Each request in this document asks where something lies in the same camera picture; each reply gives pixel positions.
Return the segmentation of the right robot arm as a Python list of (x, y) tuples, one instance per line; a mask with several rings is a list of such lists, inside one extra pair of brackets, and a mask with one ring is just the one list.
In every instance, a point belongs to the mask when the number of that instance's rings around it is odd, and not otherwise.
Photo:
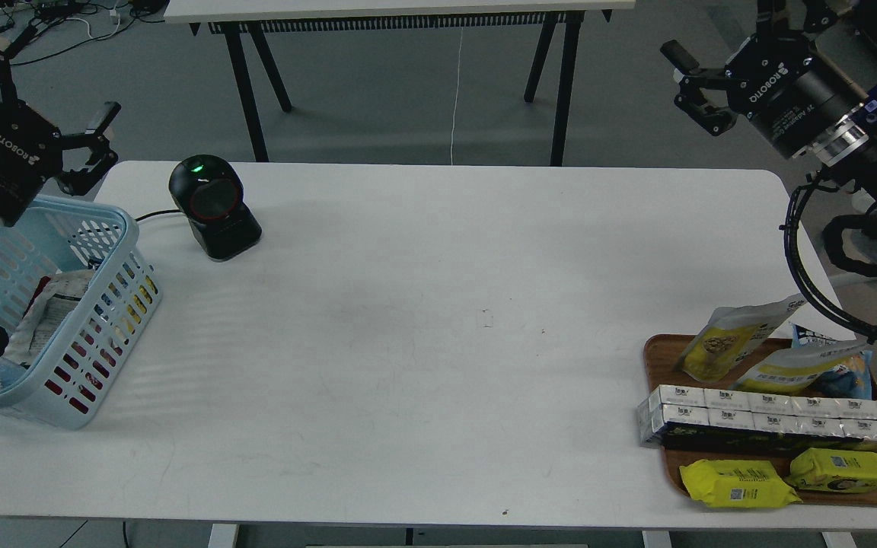
[(822, 231), (839, 269), (877, 279), (877, 86), (863, 90), (819, 52), (817, 35), (871, 2), (807, 1), (803, 27), (791, 27), (784, 1), (759, 1), (755, 31), (724, 66), (703, 67), (678, 41), (661, 46), (674, 66), (676, 107), (710, 135), (744, 117), (783, 157), (815, 157), (821, 166), (791, 194), (782, 225), (784, 256), (801, 294), (821, 315), (877, 343), (877, 325), (852, 315), (818, 290), (802, 263), (801, 216), (818, 191), (847, 191), (855, 214), (832, 218)]

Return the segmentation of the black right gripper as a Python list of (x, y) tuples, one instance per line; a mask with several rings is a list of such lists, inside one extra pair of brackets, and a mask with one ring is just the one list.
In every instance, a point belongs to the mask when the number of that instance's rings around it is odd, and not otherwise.
[[(701, 66), (676, 40), (662, 44), (661, 54), (678, 72), (673, 104), (713, 136), (734, 127), (735, 112), (745, 115), (784, 158), (864, 104), (866, 90), (815, 45), (818, 35), (839, 21), (838, 10), (828, 1), (802, 3), (803, 27), (796, 29), (787, 1), (756, 1), (754, 35), (728, 59), (725, 74)], [(726, 76), (735, 81), (731, 90)], [(713, 103), (704, 90), (728, 90), (729, 107)]]

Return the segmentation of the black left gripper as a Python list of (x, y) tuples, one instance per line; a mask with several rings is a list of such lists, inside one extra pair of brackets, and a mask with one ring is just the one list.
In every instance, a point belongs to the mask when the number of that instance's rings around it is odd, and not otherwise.
[[(18, 100), (11, 60), (18, 42), (0, 37), (0, 223), (13, 226), (46, 181), (53, 179), (69, 196), (86, 196), (119, 160), (105, 132), (122, 110), (107, 101), (83, 132), (58, 134), (35, 109)], [(62, 170), (62, 151), (86, 148), (84, 167)]]

